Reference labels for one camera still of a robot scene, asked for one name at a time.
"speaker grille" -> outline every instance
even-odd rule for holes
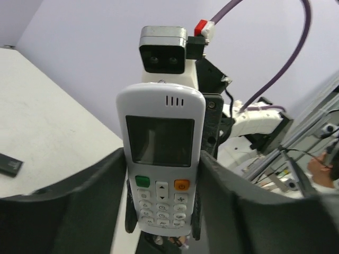
[[[173,96],[166,96],[166,106],[176,106],[176,107],[183,107],[184,106],[184,99],[175,98]]]

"white remote control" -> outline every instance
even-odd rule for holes
[[[117,96],[133,202],[142,231],[191,232],[206,102],[190,87],[131,85]]]

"screw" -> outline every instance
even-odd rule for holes
[[[208,103],[208,107],[209,108],[215,108],[216,107],[216,104],[214,102],[209,102]]]
[[[153,240],[154,240],[156,245],[163,245],[164,244],[164,239],[160,235],[153,236]]]

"camera lens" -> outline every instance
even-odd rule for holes
[[[157,64],[159,62],[159,59],[156,57],[150,57],[149,61],[151,64]]]
[[[177,60],[175,57],[171,57],[171,58],[169,59],[169,61],[170,61],[170,64],[171,64],[171,65],[175,65],[175,64],[178,63],[178,60]]]

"white table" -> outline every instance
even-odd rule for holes
[[[19,52],[0,49],[0,153],[24,161],[0,174],[0,197],[28,194],[96,163],[122,141]],[[135,253],[140,230],[124,230],[126,187],[111,253]]]

